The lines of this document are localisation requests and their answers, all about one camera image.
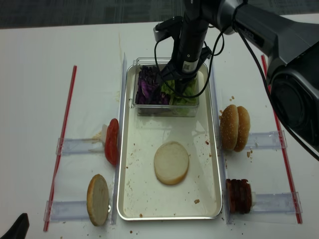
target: cut bun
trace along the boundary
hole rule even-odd
[[[248,111],[242,106],[237,107],[237,111],[239,117],[238,138],[234,151],[240,152],[247,144],[250,130],[250,117]]]
[[[109,189],[104,177],[95,175],[89,184],[87,192],[87,210],[93,225],[105,223],[109,210]]]
[[[164,184],[181,182],[187,174],[189,157],[186,149],[171,141],[160,146],[154,156],[155,175]]]
[[[221,115],[220,133],[223,148],[233,150],[238,137],[238,111],[235,105],[229,105]]]

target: sliced tomato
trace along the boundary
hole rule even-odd
[[[118,133],[119,122],[117,119],[112,119],[106,131],[104,148],[105,157],[112,165],[116,165],[118,161]]]

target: tray rim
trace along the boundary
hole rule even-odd
[[[128,72],[132,69],[136,67],[136,65],[131,65],[127,71],[126,71],[126,83],[125,85],[122,87],[125,87],[125,97],[124,97],[124,106],[127,104],[127,94],[128,91],[127,91],[127,80],[128,80]],[[207,71],[207,73],[209,72],[209,69],[207,67],[207,65],[205,63],[203,63],[203,65],[201,67],[204,67],[205,70]],[[121,213],[121,210],[119,208],[119,193],[117,194],[117,203],[116,203],[116,207],[117,207],[117,211],[118,211],[118,214],[120,215],[120,217],[125,220],[125,221],[158,221],[158,220],[203,220],[203,219],[214,219],[214,218],[217,218],[219,216],[219,214],[221,213],[222,211],[222,208],[223,208],[223,190],[222,190],[222,184],[221,184],[221,174],[220,174],[220,164],[219,164],[219,157],[218,157],[218,149],[217,149],[217,141],[216,141],[216,134],[215,134],[215,125],[214,125],[214,116],[213,116],[213,105],[212,105],[212,101],[211,101],[211,88],[210,88],[210,82],[208,82],[208,96],[209,96],[209,104],[210,104],[210,108],[211,108],[211,119],[212,119],[212,129],[211,129],[211,132],[212,132],[212,138],[214,140],[214,145],[215,145],[215,154],[216,154],[216,164],[217,164],[217,172],[218,172],[218,186],[219,186],[219,195],[220,195],[220,208],[219,209],[216,209],[216,211],[218,213],[216,213],[214,216],[187,216],[187,217],[138,217],[138,218],[128,218],[126,217],[125,215],[122,215]],[[122,168],[122,156],[123,156],[123,143],[124,143],[124,138],[122,137],[121,139],[121,152],[120,152],[120,164],[119,164],[119,181],[118,181],[118,190],[120,189],[120,184],[121,184],[121,174],[123,173],[121,168]]]

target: red cabbage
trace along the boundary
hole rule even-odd
[[[136,93],[136,104],[145,105],[168,105],[170,95],[159,90],[157,82],[157,67],[143,66],[139,72],[138,91]]]

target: red straw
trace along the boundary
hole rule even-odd
[[[68,101],[66,103],[66,108],[65,108],[65,113],[64,113],[64,120],[63,120],[63,125],[62,125],[62,132],[61,132],[61,145],[63,144],[63,139],[65,135],[65,129],[66,129],[66,123],[68,121],[68,116],[69,116],[69,110],[70,110],[70,105],[71,105],[71,98],[72,98],[72,93],[73,93],[73,87],[74,87],[74,82],[75,82],[75,75],[76,75],[76,69],[77,66],[73,66],[73,72],[72,72],[72,78],[71,78],[71,84],[70,84],[70,89],[69,89],[69,96],[68,96]],[[49,197],[49,202],[53,201],[53,196],[54,196],[54,179],[56,176],[56,172],[58,171],[59,163],[60,163],[61,155],[56,156],[56,161],[55,161],[55,167],[54,167],[54,172],[53,172],[53,179],[52,179],[52,184],[51,184],[51,191],[50,191],[50,197]],[[44,218],[49,219],[51,213],[51,207],[48,208],[47,215],[45,215]],[[49,220],[44,222],[44,228],[43,231],[47,232],[49,228]]]
[[[266,59],[265,59],[264,55],[261,56],[261,61],[263,63],[263,68],[264,68],[264,72],[265,72],[265,76],[266,76],[267,75],[267,64],[266,64]],[[295,193],[296,190],[295,190],[294,180],[293,180],[293,176],[292,176],[291,170],[290,170],[290,165],[289,165],[287,151],[286,151],[286,148],[284,147],[283,135],[282,135],[282,131],[281,131],[281,124],[280,124],[280,122],[278,120],[278,117],[277,117],[275,111],[274,111],[274,117],[275,117],[276,126],[277,126],[277,130],[278,130],[279,137],[280,137],[280,143],[281,143],[281,146],[282,146],[281,150],[283,152],[283,157],[284,157],[284,162],[285,162],[285,166],[286,166],[286,172],[287,172],[287,176],[288,176],[290,191],[292,193]],[[295,209],[296,209],[297,212],[300,212],[299,205],[297,204],[297,199],[295,198],[294,195],[293,195],[293,198],[294,198]],[[303,219],[301,217],[301,214],[300,213],[296,213],[296,217],[297,217],[297,223],[298,224],[302,224],[303,223]]]

